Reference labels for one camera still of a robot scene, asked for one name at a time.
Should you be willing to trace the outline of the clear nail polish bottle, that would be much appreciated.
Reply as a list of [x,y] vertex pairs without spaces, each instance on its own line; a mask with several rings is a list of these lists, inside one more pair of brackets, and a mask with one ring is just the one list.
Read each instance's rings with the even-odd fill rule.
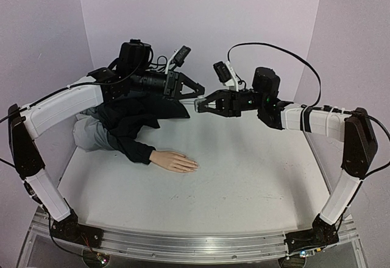
[[194,100],[194,110],[195,110],[195,112],[199,113],[200,104],[205,102],[205,101],[206,101],[206,98],[204,98],[203,96],[199,96],[197,99]]

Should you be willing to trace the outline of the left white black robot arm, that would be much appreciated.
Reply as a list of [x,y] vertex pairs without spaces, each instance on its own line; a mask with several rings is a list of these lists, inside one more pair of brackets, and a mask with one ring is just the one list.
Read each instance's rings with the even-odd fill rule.
[[119,56],[107,68],[99,68],[24,107],[8,109],[9,148],[14,168],[32,198],[52,219],[68,241],[82,237],[82,227],[71,218],[73,211],[46,171],[35,140],[45,131],[77,113],[100,104],[113,102],[133,91],[155,93],[168,99],[193,99],[205,88],[176,68],[181,67],[191,49],[174,51],[163,71],[151,69],[152,46],[131,39],[121,45]]

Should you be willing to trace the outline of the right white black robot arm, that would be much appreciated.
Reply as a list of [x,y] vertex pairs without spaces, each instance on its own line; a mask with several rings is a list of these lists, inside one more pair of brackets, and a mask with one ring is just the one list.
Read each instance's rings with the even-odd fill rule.
[[244,111],[255,110],[258,119],[271,129],[300,130],[343,143],[341,175],[316,219],[318,225],[334,225],[352,202],[377,153],[378,143],[367,111],[304,107],[282,101],[277,97],[280,78],[270,68],[255,70],[249,90],[238,88],[238,78],[228,63],[219,62],[214,69],[225,89],[196,99],[196,112],[237,118]]

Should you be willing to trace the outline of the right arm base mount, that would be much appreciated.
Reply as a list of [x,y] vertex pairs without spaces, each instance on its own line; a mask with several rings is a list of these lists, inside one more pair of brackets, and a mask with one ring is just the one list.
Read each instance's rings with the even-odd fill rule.
[[284,243],[288,253],[301,252],[311,249],[322,249],[339,241],[339,227],[336,224],[328,224],[318,214],[310,229],[289,232],[285,235]]

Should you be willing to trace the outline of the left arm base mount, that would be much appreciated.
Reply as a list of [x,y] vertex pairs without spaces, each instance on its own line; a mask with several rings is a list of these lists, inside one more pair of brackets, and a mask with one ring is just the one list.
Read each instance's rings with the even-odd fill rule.
[[104,231],[101,228],[79,223],[79,218],[73,209],[70,215],[61,221],[53,220],[50,227],[51,235],[66,242],[99,248]]

